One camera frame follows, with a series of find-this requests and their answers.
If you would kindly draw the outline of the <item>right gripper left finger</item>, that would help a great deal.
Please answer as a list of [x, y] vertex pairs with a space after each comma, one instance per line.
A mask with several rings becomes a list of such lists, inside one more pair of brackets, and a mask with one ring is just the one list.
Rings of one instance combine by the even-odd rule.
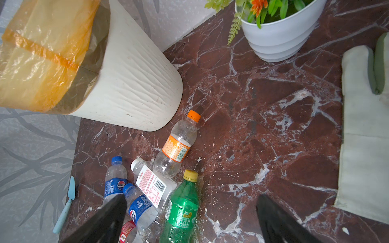
[[117, 243], [126, 214], [125, 196], [116, 195], [64, 243]]

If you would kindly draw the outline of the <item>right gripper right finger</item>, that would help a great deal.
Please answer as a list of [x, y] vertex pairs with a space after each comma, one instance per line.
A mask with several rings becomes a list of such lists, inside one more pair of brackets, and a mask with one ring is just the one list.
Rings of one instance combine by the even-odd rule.
[[266, 194], [258, 197], [256, 211], [266, 243], [320, 242]]

